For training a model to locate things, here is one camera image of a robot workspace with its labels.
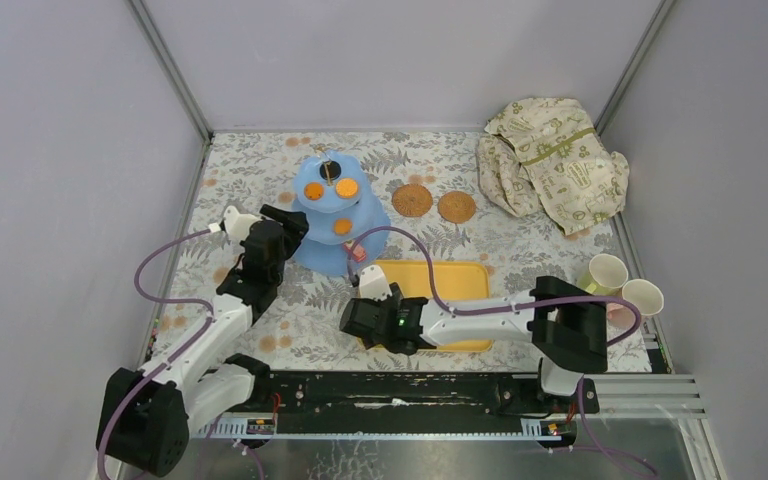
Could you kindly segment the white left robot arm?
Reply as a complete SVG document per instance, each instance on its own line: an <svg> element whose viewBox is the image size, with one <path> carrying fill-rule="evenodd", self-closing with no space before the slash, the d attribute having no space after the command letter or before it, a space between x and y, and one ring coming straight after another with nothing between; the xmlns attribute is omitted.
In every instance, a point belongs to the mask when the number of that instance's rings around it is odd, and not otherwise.
<svg viewBox="0 0 768 480"><path fill-rule="evenodd" d="M263 205L256 214L225 209L193 238L223 234L243 249L210 301L196 298L203 320L161 355L107 381L96 440L97 475L113 458L141 474L167 475L193 433L236 404L256 411L269 401L267 366L244 355L213 365L219 350L248 331L278 296L286 262L309 231L304 213Z"/></svg>

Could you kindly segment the floral tablecloth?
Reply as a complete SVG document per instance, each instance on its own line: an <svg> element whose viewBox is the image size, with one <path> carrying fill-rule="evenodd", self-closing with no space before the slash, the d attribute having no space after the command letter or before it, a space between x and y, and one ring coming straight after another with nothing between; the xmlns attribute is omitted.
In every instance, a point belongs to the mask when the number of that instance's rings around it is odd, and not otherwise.
<svg viewBox="0 0 768 480"><path fill-rule="evenodd" d="M535 277L553 275L575 282L599 253L619 244L603 223L566 236L543 213L517 219L489 201L478 187L475 159L479 134L455 133L223 133L215 137L197 194L189 230L216 220L228 205L256 211L282 209L294 199L292 181L304 158L321 149L356 157L384 205L406 184L427 188L434 198L462 191L475 201L475 215L462 224L436 209L417 218L390 216L397 227L384 250L389 260L420 258L418 238L435 261L476 262L489 275L492 296L529 289ZM412 356L364 349L338 328L349 282L296 263L285 269L279 296L256 325L228 345L274 369L532 371L540 352L519 342L497 342L484 352L421 351Z"/></svg>

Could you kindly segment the orange waffle cookie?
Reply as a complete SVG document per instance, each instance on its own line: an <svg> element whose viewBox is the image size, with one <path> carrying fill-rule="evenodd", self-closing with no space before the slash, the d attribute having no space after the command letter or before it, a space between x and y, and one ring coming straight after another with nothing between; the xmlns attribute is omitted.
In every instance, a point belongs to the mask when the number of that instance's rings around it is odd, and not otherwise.
<svg viewBox="0 0 768 480"><path fill-rule="evenodd" d="M355 198L359 193L359 184L352 178L341 178L335 184L335 192L341 199Z"/></svg>

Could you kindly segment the pink paper cup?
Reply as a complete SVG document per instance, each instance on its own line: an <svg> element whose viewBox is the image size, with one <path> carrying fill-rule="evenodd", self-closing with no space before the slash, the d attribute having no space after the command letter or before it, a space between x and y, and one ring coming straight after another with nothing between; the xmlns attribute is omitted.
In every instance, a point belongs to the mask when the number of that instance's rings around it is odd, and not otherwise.
<svg viewBox="0 0 768 480"><path fill-rule="evenodd" d="M617 296L633 304L642 318L659 314L664 307L662 291L645 279L632 279L618 291ZM635 315L627 307L616 303L607 305L607 321L616 328L628 329L635 323Z"/></svg>

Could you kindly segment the orange round cookie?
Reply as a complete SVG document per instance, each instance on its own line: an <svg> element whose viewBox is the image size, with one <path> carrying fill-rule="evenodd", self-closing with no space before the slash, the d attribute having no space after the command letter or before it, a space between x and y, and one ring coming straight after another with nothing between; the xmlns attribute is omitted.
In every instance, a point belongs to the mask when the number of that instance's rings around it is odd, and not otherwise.
<svg viewBox="0 0 768 480"><path fill-rule="evenodd" d="M321 183L310 182L305 185L303 192L308 200L317 201L325 194L325 188Z"/></svg>

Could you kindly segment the printed cloth bag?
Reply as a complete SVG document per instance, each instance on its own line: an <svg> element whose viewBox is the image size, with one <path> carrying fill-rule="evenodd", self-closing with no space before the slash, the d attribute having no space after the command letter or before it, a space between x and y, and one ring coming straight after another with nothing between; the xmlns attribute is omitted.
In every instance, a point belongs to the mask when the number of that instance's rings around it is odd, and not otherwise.
<svg viewBox="0 0 768 480"><path fill-rule="evenodd" d="M514 101L488 120L476 148L478 183L516 218L545 213L569 236L625 209L630 167L607 150L572 98Z"/></svg>

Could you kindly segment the yellow serving tray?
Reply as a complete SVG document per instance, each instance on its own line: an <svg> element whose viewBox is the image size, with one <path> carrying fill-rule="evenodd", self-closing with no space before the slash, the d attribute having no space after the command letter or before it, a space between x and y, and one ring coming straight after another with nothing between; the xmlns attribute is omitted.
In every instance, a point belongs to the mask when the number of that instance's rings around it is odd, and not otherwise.
<svg viewBox="0 0 768 480"><path fill-rule="evenodd" d="M485 267L475 262L434 262L435 286L445 301L487 299L490 294L489 275ZM372 265L372 277L385 277L388 284L396 283L405 297L427 297L433 304L429 273L424 260L378 260ZM477 353L489 350L490 339L466 340L419 350Z"/></svg>

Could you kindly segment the pink cake slice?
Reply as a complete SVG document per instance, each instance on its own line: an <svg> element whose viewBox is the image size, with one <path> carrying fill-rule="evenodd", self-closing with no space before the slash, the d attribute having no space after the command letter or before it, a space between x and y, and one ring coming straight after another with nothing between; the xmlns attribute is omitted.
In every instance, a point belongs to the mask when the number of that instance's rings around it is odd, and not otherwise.
<svg viewBox="0 0 768 480"><path fill-rule="evenodd" d="M355 240L345 242L343 244L343 249L348 254L349 259L354 263L362 264L368 258L366 249Z"/></svg>

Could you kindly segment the blue three-tier cake stand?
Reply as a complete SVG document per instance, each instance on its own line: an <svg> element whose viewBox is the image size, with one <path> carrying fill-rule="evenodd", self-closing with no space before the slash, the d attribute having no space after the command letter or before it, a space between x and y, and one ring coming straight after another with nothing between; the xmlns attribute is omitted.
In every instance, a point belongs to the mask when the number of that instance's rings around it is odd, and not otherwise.
<svg viewBox="0 0 768 480"><path fill-rule="evenodd" d="M309 230L293 260L327 276L343 276L348 264L363 268L386 246L388 233L379 231L355 239L375 227L390 224L379 197L357 158L335 150L304 158L293 179L291 209L305 214Z"/></svg>

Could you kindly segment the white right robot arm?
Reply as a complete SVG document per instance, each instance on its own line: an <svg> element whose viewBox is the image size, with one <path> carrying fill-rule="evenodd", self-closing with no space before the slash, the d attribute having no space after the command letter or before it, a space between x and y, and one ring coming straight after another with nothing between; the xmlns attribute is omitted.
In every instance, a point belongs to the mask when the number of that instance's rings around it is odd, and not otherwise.
<svg viewBox="0 0 768 480"><path fill-rule="evenodd" d="M367 348L413 355L421 349L493 340L525 342L544 356L533 386L535 402L557 412L584 376L607 370L607 349L629 337L643 315L632 302L588 293L553 276L508 297L444 301L436 290L408 297L386 279L360 280L339 323Z"/></svg>

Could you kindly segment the green paper cup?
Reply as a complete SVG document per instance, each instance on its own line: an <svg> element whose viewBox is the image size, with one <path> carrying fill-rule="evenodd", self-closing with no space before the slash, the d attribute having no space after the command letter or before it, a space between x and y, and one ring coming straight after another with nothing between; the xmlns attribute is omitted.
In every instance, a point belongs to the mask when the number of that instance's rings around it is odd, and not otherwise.
<svg viewBox="0 0 768 480"><path fill-rule="evenodd" d="M594 295L613 295L629 280L629 271L619 257L607 253L593 256L576 286Z"/></svg>

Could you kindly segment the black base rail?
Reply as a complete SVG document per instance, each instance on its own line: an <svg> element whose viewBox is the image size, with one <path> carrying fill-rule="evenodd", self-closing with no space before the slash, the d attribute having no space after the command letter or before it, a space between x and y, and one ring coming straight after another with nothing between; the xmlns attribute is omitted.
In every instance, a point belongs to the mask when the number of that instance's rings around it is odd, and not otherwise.
<svg viewBox="0 0 768 480"><path fill-rule="evenodd" d="M583 399L542 392L535 373L273 371L256 380L252 396L232 412L322 412L337 406L357 408L458 406L489 414L526 416L587 414L600 411L594 382L587 379Z"/></svg>

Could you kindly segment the black round cookie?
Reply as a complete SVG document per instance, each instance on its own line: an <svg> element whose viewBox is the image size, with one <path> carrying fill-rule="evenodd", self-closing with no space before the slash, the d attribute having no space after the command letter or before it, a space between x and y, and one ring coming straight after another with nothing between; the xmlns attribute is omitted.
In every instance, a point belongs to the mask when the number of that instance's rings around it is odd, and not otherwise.
<svg viewBox="0 0 768 480"><path fill-rule="evenodd" d="M339 179L341 173L342 168L336 161L329 160L320 164L319 175L328 185L332 185L337 179Z"/></svg>

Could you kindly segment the woven rattan coaster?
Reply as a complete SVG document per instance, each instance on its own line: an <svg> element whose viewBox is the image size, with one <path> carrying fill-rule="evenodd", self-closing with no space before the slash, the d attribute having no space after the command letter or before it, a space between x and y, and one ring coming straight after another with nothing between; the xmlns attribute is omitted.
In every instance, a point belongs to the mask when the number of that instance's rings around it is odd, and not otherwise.
<svg viewBox="0 0 768 480"><path fill-rule="evenodd" d="M401 216L416 218L423 216L431 209L433 197L422 185L406 184L393 192L391 204Z"/></svg>
<svg viewBox="0 0 768 480"><path fill-rule="evenodd" d="M440 216L451 223L462 224L470 220L476 212L476 203L467 193L450 191L444 194L437 204Z"/></svg>

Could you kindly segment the orange flower cookie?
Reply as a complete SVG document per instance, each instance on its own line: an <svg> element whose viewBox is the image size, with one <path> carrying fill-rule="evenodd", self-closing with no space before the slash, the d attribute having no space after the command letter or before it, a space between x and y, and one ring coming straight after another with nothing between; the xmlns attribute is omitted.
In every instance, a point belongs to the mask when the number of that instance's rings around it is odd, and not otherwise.
<svg viewBox="0 0 768 480"><path fill-rule="evenodd" d="M348 218L339 218L333 224L333 231L338 236L348 235L353 227L353 223Z"/></svg>

